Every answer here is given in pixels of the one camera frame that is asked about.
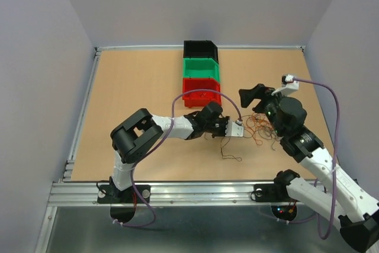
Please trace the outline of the red plastic bin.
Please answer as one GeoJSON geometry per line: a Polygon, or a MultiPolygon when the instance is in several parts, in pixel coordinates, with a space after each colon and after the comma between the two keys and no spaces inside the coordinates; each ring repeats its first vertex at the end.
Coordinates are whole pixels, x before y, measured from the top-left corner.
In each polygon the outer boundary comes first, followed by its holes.
{"type": "Polygon", "coordinates": [[[182,97],[184,106],[188,108],[205,107],[209,102],[214,101],[221,105],[221,95],[211,92],[220,92],[220,83],[214,78],[183,78],[182,92],[195,89],[207,89],[209,91],[196,91],[182,97]]]}

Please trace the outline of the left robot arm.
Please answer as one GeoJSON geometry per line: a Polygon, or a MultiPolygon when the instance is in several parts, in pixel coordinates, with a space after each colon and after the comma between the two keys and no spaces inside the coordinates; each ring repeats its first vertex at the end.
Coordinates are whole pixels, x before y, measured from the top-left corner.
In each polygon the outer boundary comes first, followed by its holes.
{"type": "Polygon", "coordinates": [[[238,128],[229,116],[222,115],[221,105],[208,103],[202,110],[180,117],[162,117],[141,108],[117,126],[110,134],[115,154],[113,173],[108,184],[98,186],[99,204],[138,201],[131,173],[157,142],[174,138],[193,140],[208,133],[212,137],[230,137],[238,128]]]}

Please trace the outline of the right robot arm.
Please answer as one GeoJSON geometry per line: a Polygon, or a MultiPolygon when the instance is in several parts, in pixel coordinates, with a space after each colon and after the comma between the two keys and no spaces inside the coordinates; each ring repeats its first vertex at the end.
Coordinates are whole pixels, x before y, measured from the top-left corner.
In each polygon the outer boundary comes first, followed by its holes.
{"type": "Polygon", "coordinates": [[[378,200],[363,190],[330,155],[323,142],[304,122],[307,112],[302,103],[288,96],[298,90],[298,84],[279,89],[257,84],[252,89],[240,89],[240,104],[266,115],[281,138],[280,145],[287,155],[311,172],[327,189],[324,193],[288,169],[274,179],[273,195],[288,197],[304,203],[317,214],[327,218],[344,241],[358,252],[366,252],[378,242],[378,200]]]}

